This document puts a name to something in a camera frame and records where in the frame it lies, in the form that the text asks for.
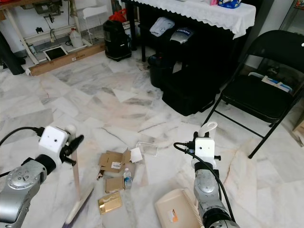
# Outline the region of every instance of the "chair seat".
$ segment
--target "chair seat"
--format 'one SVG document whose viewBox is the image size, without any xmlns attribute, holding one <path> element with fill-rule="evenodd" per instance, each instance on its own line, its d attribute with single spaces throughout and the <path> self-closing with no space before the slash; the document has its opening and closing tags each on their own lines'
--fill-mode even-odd
<svg viewBox="0 0 304 228">
<path fill-rule="evenodd" d="M 229 104 L 268 123 L 276 122 L 292 103 L 292 96 L 255 76 L 240 76 L 222 92 Z"/>
</svg>

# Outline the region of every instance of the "black vacuum cleaner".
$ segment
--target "black vacuum cleaner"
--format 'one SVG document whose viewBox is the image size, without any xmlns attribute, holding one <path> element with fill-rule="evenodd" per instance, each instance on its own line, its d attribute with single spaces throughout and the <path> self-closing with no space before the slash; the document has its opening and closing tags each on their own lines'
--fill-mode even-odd
<svg viewBox="0 0 304 228">
<path fill-rule="evenodd" d="M 115 61 L 131 56 L 131 38 L 124 32 L 123 24 L 107 20 L 104 24 L 105 55 Z"/>
</svg>

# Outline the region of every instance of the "black folding chair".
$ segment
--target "black folding chair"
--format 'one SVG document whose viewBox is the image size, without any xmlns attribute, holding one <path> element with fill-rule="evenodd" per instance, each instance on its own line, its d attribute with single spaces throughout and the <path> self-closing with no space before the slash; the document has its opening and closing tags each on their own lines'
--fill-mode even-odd
<svg viewBox="0 0 304 228">
<path fill-rule="evenodd" d="M 218 101 L 205 120 L 206 123 L 213 112 L 216 112 L 261 137 L 262 141 L 248 156 L 251 159 L 288 114 L 289 110 L 300 99 L 304 86 L 300 82 L 300 87 L 297 90 L 293 90 L 294 94 L 291 94 L 262 82 L 261 78 L 256 76 L 240 76 L 239 72 L 249 55 L 271 59 L 304 73 L 304 36 L 287 31 L 274 30 L 256 38 L 249 47 L 244 60 L 235 71 L 232 81 L 222 91 Z M 221 100 L 267 123 L 271 123 L 270 131 L 265 136 L 262 136 L 215 110 Z"/>
</svg>

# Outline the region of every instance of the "label sticker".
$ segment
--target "label sticker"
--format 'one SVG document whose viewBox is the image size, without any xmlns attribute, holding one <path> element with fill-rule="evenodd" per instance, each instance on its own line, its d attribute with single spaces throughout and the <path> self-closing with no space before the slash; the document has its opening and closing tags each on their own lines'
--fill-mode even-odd
<svg viewBox="0 0 304 228">
<path fill-rule="evenodd" d="M 111 168 L 112 169 L 120 169 L 120 167 L 122 166 L 121 162 L 112 162 Z"/>
<path fill-rule="evenodd" d="M 167 214 L 168 214 L 168 218 L 169 218 L 170 222 L 177 222 L 178 221 L 177 214 L 175 213 L 174 209 L 169 210 L 167 212 Z"/>
</svg>

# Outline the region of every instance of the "white cloth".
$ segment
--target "white cloth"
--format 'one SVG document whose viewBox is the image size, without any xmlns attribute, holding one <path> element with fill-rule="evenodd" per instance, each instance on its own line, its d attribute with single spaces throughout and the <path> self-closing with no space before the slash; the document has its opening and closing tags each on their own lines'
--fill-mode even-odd
<svg viewBox="0 0 304 228">
<path fill-rule="evenodd" d="M 165 17 L 160 17 L 150 28 L 150 32 L 153 35 L 160 37 L 166 30 L 173 28 L 173 26 L 174 26 L 174 21 Z"/>
<path fill-rule="evenodd" d="M 150 5 L 159 9 L 178 13 L 187 18 L 202 21 L 211 26 L 229 29 L 235 35 L 233 39 L 246 34 L 246 29 L 255 23 L 256 8 L 252 5 L 241 3 L 236 9 L 227 9 L 221 6 L 210 6 L 198 0 L 132 0 Z"/>
</svg>

